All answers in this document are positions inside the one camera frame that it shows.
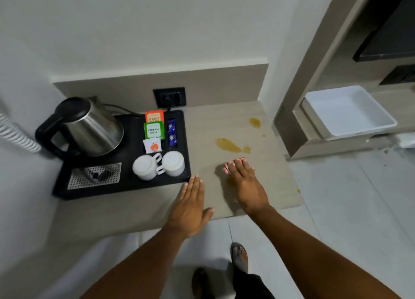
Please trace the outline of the person's left foot in sandal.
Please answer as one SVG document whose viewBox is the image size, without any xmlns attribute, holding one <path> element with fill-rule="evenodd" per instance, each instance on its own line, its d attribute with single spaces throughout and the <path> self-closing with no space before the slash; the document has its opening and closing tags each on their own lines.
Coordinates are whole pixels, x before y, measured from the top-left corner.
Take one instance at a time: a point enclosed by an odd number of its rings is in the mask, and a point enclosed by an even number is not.
<svg viewBox="0 0 415 299">
<path fill-rule="evenodd" d="M 191 289 L 194 299 L 215 299 L 210 280 L 204 268 L 197 268 L 191 280 Z"/>
</svg>

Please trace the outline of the person's left forearm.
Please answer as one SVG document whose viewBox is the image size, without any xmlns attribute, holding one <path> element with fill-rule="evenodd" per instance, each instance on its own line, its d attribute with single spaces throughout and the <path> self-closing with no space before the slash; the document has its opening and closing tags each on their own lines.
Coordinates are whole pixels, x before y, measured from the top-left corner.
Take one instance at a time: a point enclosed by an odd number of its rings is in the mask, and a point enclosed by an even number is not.
<svg viewBox="0 0 415 299">
<path fill-rule="evenodd" d="M 164 226 L 80 299 L 159 299 L 179 249 L 192 234 L 185 227 Z"/>
</svg>

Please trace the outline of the white tea packet red print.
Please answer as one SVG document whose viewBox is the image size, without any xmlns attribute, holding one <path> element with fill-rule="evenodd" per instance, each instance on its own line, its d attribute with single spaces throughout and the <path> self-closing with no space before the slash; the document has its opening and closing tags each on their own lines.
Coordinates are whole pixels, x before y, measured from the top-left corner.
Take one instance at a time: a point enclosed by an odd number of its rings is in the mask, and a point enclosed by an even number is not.
<svg viewBox="0 0 415 299">
<path fill-rule="evenodd" d="M 143 139 L 142 142 L 146 155 L 162 152 L 162 140 L 160 138 Z"/>
</svg>

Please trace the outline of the person's foot in sandal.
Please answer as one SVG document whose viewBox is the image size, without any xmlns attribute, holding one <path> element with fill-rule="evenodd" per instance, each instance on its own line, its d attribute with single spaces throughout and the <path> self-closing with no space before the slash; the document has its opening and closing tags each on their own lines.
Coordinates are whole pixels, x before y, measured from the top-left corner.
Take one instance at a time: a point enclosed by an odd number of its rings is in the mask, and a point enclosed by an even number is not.
<svg viewBox="0 0 415 299">
<path fill-rule="evenodd" d="M 197 268 L 191 280 L 191 289 L 194 299 L 215 299 L 210 280 L 204 268 Z"/>
<path fill-rule="evenodd" d="M 233 242 L 230 247 L 230 253 L 234 268 L 248 274 L 248 255 L 242 244 Z"/>
</svg>

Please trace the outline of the black box under television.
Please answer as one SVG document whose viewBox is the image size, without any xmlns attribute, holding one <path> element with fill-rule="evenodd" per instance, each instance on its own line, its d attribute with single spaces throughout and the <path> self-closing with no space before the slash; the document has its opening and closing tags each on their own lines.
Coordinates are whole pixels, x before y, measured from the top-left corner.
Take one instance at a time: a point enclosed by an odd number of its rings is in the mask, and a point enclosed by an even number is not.
<svg viewBox="0 0 415 299">
<path fill-rule="evenodd" d="M 415 64 L 397 66 L 379 83 L 379 85 L 383 86 L 412 82 L 415 82 Z"/>
</svg>

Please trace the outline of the black plastic serving tray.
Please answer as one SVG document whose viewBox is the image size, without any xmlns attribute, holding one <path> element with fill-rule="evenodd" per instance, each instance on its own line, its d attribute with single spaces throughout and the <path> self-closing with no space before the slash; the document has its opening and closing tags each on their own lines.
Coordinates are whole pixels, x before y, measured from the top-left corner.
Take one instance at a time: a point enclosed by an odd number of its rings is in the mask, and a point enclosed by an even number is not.
<svg viewBox="0 0 415 299">
<path fill-rule="evenodd" d="M 124 127 L 124 137 L 120 145 L 112 152 L 100 157 L 77 156 L 63 162 L 60 173 L 52 190 L 52 196 L 63 200 L 75 200 L 85 197 L 99 196 L 110 193 L 141 190 L 156 186 L 165 186 L 187 182 L 191 176 L 188 144 L 185 130 L 184 112 L 173 110 L 164 113 L 165 121 L 176 120 L 176 135 L 178 144 L 169 147 L 168 136 L 162 140 L 162 155 L 169 151 L 179 151 L 185 160 L 185 170 L 178 177 L 171 177 L 166 174 L 156 176 L 153 180 L 143 181 L 136 176 L 132 170 L 133 162 L 141 155 L 145 155 L 144 120 L 132 114 L 116 115 L 115 118 Z M 71 172 L 74 168 L 85 168 L 90 166 L 110 165 L 122 163 L 121 178 L 119 183 L 106 186 L 95 186 L 77 190 L 67 190 Z"/>
</svg>

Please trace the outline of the orange tea bag packet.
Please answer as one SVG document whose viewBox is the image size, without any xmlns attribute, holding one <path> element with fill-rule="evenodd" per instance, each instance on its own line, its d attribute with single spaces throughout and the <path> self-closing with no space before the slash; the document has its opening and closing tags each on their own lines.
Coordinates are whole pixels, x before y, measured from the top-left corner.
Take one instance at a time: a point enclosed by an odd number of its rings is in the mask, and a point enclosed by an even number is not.
<svg viewBox="0 0 415 299">
<path fill-rule="evenodd" d="M 146 123 L 162 122 L 164 124 L 164 111 L 153 110 L 145 113 Z"/>
</svg>

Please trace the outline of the stainless steel electric kettle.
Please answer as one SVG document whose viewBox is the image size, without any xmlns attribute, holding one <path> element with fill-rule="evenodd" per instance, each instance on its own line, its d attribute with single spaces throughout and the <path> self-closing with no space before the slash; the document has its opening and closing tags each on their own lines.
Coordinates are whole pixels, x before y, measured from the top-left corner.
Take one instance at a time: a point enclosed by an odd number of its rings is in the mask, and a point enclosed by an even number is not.
<svg viewBox="0 0 415 299">
<path fill-rule="evenodd" d="M 62 101 L 35 131 L 36 141 L 61 160 L 99 157 L 122 142 L 124 128 L 100 102 L 71 97 Z"/>
</svg>

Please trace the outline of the person's black trousers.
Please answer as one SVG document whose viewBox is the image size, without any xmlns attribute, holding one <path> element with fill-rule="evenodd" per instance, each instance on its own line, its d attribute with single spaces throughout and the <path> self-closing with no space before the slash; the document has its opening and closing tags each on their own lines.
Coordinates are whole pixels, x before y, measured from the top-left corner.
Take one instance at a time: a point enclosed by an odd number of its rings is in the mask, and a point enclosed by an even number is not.
<svg viewBox="0 0 415 299">
<path fill-rule="evenodd" d="M 232 285 L 235 299 L 275 299 L 260 276 L 249 274 L 233 266 Z"/>
</svg>

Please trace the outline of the person's left hand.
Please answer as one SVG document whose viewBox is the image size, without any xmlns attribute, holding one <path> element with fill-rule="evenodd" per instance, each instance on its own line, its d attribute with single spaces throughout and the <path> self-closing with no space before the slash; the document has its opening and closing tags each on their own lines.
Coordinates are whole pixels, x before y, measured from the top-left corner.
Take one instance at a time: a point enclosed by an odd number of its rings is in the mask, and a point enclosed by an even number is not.
<svg viewBox="0 0 415 299">
<path fill-rule="evenodd" d="M 182 240 L 198 234 L 207 223 L 202 217 L 205 201 L 205 184 L 200 176 L 192 176 L 170 211 L 164 228 L 172 230 Z"/>
</svg>

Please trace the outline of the person's right forearm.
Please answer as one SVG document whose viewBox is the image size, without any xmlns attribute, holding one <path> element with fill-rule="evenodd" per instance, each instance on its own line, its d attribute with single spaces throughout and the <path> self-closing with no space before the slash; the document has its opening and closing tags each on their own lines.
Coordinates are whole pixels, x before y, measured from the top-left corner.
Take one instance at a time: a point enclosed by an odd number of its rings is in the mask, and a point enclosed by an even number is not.
<svg viewBox="0 0 415 299">
<path fill-rule="evenodd" d="M 273 244 L 304 299 L 401 299 L 272 206 L 250 208 L 247 214 Z"/>
</svg>

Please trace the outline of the black wall socket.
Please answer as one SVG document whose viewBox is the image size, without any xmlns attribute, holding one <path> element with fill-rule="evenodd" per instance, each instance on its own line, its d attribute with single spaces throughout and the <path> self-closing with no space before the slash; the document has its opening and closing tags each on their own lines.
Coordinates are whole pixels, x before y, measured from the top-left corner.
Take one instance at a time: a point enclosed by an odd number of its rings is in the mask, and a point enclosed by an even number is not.
<svg viewBox="0 0 415 299">
<path fill-rule="evenodd" d="M 170 109 L 187 105 L 185 87 L 153 89 L 158 108 Z"/>
</svg>

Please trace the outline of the green tea bag packet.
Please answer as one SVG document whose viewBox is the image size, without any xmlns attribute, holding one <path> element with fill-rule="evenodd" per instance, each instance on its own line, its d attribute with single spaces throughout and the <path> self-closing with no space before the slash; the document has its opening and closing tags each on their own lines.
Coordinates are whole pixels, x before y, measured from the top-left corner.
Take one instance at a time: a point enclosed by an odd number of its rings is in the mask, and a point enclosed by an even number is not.
<svg viewBox="0 0 415 299">
<path fill-rule="evenodd" d="M 165 139 L 165 127 L 163 121 L 144 123 L 145 139 Z"/>
</svg>

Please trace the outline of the black television screen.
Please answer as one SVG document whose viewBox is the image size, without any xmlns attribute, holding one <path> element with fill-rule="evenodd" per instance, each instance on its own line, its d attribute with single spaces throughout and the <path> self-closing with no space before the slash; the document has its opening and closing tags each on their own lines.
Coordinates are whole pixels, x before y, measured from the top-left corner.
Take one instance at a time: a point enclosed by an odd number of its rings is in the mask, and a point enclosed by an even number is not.
<svg viewBox="0 0 415 299">
<path fill-rule="evenodd" d="M 415 0 L 369 0 L 374 28 L 356 50 L 356 62 L 415 57 Z"/>
</svg>

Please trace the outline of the white ceramic cup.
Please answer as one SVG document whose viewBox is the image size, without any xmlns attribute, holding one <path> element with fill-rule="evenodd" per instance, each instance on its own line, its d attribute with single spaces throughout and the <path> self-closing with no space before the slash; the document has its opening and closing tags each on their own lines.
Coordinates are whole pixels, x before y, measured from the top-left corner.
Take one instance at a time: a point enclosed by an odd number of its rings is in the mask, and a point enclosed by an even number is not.
<svg viewBox="0 0 415 299">
<path fill-rule="evenodd" d="M 161 153 L 139 156 L 133 162 L 132 170 L 141 180 L 150 181 L 165 172 L 163 166 L 158 165 L 161 160 Z"/>
<path fill-rule="evenodd" d="M 162 156 L 161 165 L 156 168 L 156 174 L 166 174 L 178 177 L 185 170 L 184 156 L 179 151 L 169 151 Z"/>
</svg>

